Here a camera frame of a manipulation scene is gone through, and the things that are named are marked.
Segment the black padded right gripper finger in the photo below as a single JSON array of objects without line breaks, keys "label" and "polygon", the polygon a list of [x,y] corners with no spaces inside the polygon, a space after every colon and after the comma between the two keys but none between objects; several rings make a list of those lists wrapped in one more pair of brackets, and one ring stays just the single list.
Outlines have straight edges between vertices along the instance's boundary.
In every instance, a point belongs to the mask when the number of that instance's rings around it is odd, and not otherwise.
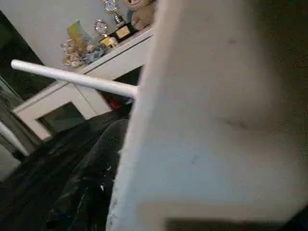
[{"label": "black padded right gripper finger", "polygon": [[75,167],[50,210],[49,231],[103,231],[128,120],[110,124]]}]

